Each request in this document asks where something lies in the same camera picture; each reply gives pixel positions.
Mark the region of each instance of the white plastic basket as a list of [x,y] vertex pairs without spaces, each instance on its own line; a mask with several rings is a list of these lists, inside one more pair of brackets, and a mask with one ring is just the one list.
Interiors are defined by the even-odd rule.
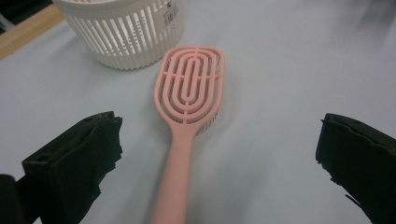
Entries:
[[184,0],[52,0],[95,59],[117,69],[154,63],[184,30]]

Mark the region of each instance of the wooden edge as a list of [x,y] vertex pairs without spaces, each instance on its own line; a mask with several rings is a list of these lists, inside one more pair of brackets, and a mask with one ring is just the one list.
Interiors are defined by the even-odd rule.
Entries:
[[0,60],[14,53],[64,19],[58,8],[51,4],[0,35]]

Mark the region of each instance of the white table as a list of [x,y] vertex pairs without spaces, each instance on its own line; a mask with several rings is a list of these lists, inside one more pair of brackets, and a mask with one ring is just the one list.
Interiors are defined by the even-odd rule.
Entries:
[[[378,13],[364,0],[187,1],[179,45],[226,55],[218,119],[193,146],[188,223],[370,223],[315,151],[326,113],[396,136],[396,27]],[[5,58],[0,172],[21,178],[27,156],[113,110],[122,159],[81,223],[147,223],[170,146],[152,101],[159,65],[107,68],[65,21]]]

